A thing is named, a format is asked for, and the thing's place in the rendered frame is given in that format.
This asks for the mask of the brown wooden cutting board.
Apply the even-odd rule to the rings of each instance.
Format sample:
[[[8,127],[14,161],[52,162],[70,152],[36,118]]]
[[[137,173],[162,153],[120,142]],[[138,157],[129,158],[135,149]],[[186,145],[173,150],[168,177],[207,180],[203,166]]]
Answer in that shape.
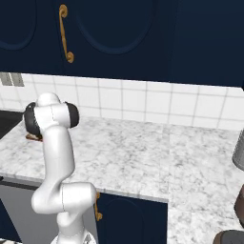
[[[33,135],[33,134],[28,133],[26,135],[26,138],[29,139],[29,140],[35,140],[35,141],[40,141],[40,142],[43,141],[42,135],[38,137],[36,135]]]

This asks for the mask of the black hob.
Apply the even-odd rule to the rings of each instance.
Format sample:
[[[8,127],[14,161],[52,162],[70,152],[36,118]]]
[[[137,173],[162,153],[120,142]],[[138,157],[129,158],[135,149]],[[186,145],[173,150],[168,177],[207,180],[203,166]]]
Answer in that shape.
[[[0,111],[0,140],[18,125],[22,118],[21,112]]]

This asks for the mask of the dark brown rounded object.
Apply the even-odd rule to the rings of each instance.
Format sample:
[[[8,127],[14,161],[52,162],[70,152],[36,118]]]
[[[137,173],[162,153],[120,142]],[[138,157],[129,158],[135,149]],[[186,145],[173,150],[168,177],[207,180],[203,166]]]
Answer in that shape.
[[[244,184],[242,185],[234,203],[234,211],[238,219],[244,222]]]

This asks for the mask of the grey cylindrical container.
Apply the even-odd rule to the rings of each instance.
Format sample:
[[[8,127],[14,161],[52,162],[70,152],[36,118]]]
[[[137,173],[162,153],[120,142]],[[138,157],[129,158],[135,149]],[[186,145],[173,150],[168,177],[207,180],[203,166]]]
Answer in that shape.
[[[240,132],[240,135],[238,136],[234,148],[232,161],[239,170],[244,172],[244,129]]]

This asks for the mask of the dark grey rounded object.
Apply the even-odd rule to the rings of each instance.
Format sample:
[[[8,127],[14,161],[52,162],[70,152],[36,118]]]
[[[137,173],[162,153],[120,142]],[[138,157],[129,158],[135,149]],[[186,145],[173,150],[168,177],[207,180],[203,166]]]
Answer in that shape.
[[[244,244],[244,232],[237,230],[228,230],[218,233],[213,244]]]

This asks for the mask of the navy cupboard door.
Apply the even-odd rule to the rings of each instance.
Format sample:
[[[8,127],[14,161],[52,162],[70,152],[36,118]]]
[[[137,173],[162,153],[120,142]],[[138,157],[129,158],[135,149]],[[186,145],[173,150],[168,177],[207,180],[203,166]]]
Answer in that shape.
[[[178,0],[53,0],[58,29],[59,7],[67,49],[68,76],[140,81],[170,79]]]
[[[0,0],[0,71],[49,73],[51,0]]]
[[[167,244],[168,204],[101,193],[99,244]]]

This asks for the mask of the navy upper cupboard door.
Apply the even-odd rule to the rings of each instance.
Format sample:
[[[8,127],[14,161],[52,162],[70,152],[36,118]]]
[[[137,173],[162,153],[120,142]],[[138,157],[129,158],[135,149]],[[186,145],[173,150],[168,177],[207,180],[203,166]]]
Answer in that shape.
[[[140,81],[170,79],[178,0],[53,0],[58,29],[59,7],[67,49],[68,76]]]
[[[49,73],[51,0],[0,0],[0,71]]]

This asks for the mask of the grey wall outlet plate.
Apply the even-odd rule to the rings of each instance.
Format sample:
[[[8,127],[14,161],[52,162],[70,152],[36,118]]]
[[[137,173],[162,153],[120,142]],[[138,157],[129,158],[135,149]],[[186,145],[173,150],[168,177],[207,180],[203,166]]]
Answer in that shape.
[[[20,73],[0,72],[0,80],[3,86],[23,87],[24,81]]]

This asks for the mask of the navy lower cupboard door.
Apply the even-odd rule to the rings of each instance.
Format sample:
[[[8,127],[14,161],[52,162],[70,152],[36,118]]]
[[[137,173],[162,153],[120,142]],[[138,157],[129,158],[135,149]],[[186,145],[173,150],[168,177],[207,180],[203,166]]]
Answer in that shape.
[[[167,244],[168,204],[101,193],[99,244]]]

